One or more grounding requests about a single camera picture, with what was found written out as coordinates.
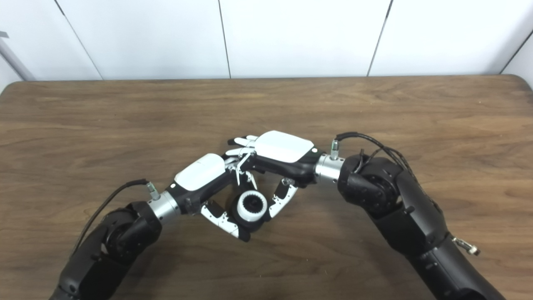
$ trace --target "wood grain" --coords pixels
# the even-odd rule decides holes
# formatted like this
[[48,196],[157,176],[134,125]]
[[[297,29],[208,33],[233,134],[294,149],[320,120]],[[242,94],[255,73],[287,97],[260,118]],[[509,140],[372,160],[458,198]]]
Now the wood grain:
[[[357,130],[402,151],[469,260],[508,300],[533,295],[533,93],[508,75],[23,82],[0,96],[0,298],[48,299],[116,187],[225,141],[280,130],[327,149]],[[370,144],[343,143],[348,156]],[[273,192],[279,178],[261,176]],[[231,198],[224,190],[219,203]],[[110,209],[147,199],[141,188]],[[243,243],[201,216],[164,228],[114,299],[432,299],[361,209],[310,186]]]

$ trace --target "robotic hand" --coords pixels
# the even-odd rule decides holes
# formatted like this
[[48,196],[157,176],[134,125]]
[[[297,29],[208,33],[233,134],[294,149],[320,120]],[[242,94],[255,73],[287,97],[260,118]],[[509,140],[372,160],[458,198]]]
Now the robotic hand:
[[[351,137],[367,139],[378,150],[371,155],[361,150],[346,159],[338,157],[340,142]],[[457,246],[469,254],[479,254],[475,246],[450,234],[442,211],[424,193],[398,151],[357,132],[338,135],[329,155],[309,140],[278,131],[230,139],[228,144],[240,147],[222,156],[203,156],[178,173],[161,194],[145,180],[128,183],[112,194],[103,206],[128,185],[146,184],[152,197],[110,212],[83,243],[82,234],[51,299],[109,299],[137,256],[157,241],[163,225],[178,215],[200,213],[248,241],[251,233],[275,217],[299,188],[319,184],[336,185],[348,203],[362,207],[389,245],[409,260],[436,299],[505,300],[459,252]],[[375,157],[379,151],[391,160]],[[257,190],[251,171],[283,176],[271,199]],[[230,211],[208,201],[232,182],[241,193]]]

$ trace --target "black cable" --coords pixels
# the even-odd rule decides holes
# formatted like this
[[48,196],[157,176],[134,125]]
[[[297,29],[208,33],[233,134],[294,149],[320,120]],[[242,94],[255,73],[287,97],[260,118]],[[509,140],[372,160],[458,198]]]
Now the black cable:
[[126,182],[124,185],[122,185],[121,187],[116,189],[114,192],[112,192],[111,195],[109,195],[109,197],[107,197],[107,199],[102,203],[102,205],[100,205],[100,207],[98,207],[98,209],[93,213],[93,215],[91,216],[89,221],[87,221],[87,224],[85,224],[85,227],[83,227],[82,232],[81,232],[81,234],[78,237],[78,240],[74,244],[74,248],[72,249],[72,254],[70,254],[70,256],[72,256],[72,255],[74,255],[74,253],[76,253],[76,251],[79,248],[79,245],[82,244],[83,237],[85,236],[85,234],[89,230],[89,227],[91,227],[91,224],[93,224],[93,222],[96,219],[96,217],[102,212],[102,210],[109,204],[109,202],[111,202],[111,200],[113,200],[113,198],[118,193],[120,193],[122,190],[124,190],[125,188],[128,188],[130,186],[146,185],[148,183],[149,183],[149,181],[146,180],[146,179],[133,180],[133,181]]
[[363,148],[361,148],[361,152],[359,152],[359,164],[357,165],[357,168],[355,169],[354,173],[358,173],[359,171],[361,171],[361,169],[367,164],[368,160],[367,161],[363,161],[363,159],[365,158],[365,150]]
[[355,131],[351,131],[351,132],[345,132],[345,133],[341,133],[339,135],[337,135],[335,137],[335,140],[337,141],[341,141],[343,139],[346,139],[346,138],[363,138],[367,141],[370,141],[372,142],[373,144],[375,144],[376,146],[379,147],[379,149],[377,149],[376,151],[374,151],[369,157],[368,159],[365,161],[364,165],[359,165],[356,169],[356,173],[358,171],[360,171],[362,169],[362,167],[364,167],[367,163],[369,163],[373,158],[374,156],[376,156],[377,153],[379,153],[380,151],[383,151],[385,152],[390,158],[392,158],[395,163],[397,165],[399,165],[400,167],[402,167],[404,170],[407,170],[407,172],[409,172],[409,174],[412,176],[412,178],[415,180],[415,182],[418,184],[418,186],[420,187],[420,189],[422,190],[422,192],[424,193],[424,195],[426,195],[426,197],[433,202],[433,199],[431,199],[431,197],[429,197],[428,194],[426,194],[426,192],[424,191],[424,189],[422,188],[422,186],[420,185],[420,183],[418,182],[418,179],[416,178],[415,176],[415,173],[413,172],[413,170],[411,169],[411,166],[409,165],[409,162],[407,161],[407,159],[405,158],[405,156],[403,154],[401,154],[398,150],[394,149],[394,148],[391,148],[391,147],[387,147],[385,145],[383,145],[382,143],[380,143],[378,140],[376,140],[375,138],[371,137],[371,136],[368,136],[368,135],[365,135],[363,133],[358,133],[358,132],[355,132]]
[[370,141],[373,144],[375,144],[376,146],[378,146],[379,148],[383,149],[383,152],[385,152],[390,158],[392,158],[392,160],[394,160],[394,162],[397,165],[399,165],[401,167],[404,167],[403,166],[403,162],[398,157],[396,157],[394,155],[394,153],[390,150],[390,148],[386,147],[385,145],[380,143],[375,138],[373,138],[371,136],[368,136],[368,135],[364,135],[363,133],[358,133],[358,132],[355,132],[355,131],[351,131],[351,132],[345,132],[345,133],[341,133],[341,134],[337,135],[335,137],[335,140],[341,141],[341,140],[346,139],[346,138],[363,138],[363,139],[365,139],[367,141]]

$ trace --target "white wall panel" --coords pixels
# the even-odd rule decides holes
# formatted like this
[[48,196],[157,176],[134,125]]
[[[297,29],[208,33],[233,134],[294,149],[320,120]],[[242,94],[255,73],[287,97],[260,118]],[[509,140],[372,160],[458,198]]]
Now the white wall panel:
[[503,74],[518,75],[533,88],[533,37],[529,37],[513,60],[509,62]]
[[4,57],[0,56],[0,94],[10,83],[20,80],[20,76],[11,68]]
[[228,78],[217,0],[59,0],[104,79]]
[[27,80],[99,80],[53,0],[0,0],[0,53]]
[[366,76],[389,0],[220,0],[231,76]]
[[499,73],[532,29],[532,0],[394,0],[370,75]]

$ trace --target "white fingertip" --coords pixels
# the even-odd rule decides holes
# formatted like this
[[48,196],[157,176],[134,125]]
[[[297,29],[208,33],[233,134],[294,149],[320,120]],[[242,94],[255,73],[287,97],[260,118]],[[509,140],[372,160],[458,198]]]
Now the white fingertip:
[[250,143],[250,140],[248,140],[248,139],[243,139],[243,138],[235,138],[234,141],[235,141],[237,144],[239,144],[239,145],[241,145],[241,146],[244,146],[244,147],[246,147],[246,145],[248,145],[248,143]]
[[248,174],[248,177],[252,181],[252,185],[254,186],[254,189],[257,189],[257,184],[255,183],[254,175],[252,173],[248,172],[248,171],[246,171],[246,173]]
[[287,203],[289,203],[296,191],[298,191],[298,188],[291,185],[285,198],[281,199],[274,195],[274,197],[272,198],[272,200],[274,200],[274,204],[269,208],[270,217],[275,217],[282,210],[282,208],[285,207]]
[[227,160],[224,161],[224,164],[226,165],[226,167],[228,166],[228,164],[230,163],[235,163],[235,162],[238,162],[239,159],[236,158],[236,157],[230,157],[228,158]]
[[227,233],[233,235],[234,237],[239,237],[239,227],[228,221],[228,214],[225,212],[222,216],[219,218],[215,218],[213,214],[207,209],[207,207],[202,206],[200,213],[206,217],[211,223],[215,224],[222,230],[226,231]]
[[239,156],[241,150],[242,148],[231,149],[231,150],[226,151],[226,155],[227,156]]

